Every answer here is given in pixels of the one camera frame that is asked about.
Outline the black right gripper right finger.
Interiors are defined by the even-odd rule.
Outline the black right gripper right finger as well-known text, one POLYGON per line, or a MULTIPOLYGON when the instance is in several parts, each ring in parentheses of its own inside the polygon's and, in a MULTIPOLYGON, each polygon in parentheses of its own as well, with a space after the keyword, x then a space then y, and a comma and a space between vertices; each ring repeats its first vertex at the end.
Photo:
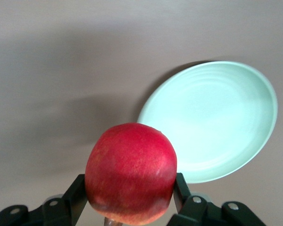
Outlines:
POLYGON ((192 193, 182 173, 177 173, 174 186, 177 213, 168 226, 263 226, 264 222, 245 204, 236 201, 216 206, 200 193, 192 193))

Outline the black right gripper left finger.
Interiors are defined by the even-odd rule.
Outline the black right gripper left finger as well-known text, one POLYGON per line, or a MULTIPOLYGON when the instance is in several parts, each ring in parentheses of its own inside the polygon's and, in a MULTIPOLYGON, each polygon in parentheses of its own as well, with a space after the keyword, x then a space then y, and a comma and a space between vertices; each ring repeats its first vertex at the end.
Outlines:
POLYGON ((0 211, 0 226, 75 226, 87 203, 84 174, 80 174, 62 195, 29 211, 12 205, 0 211))

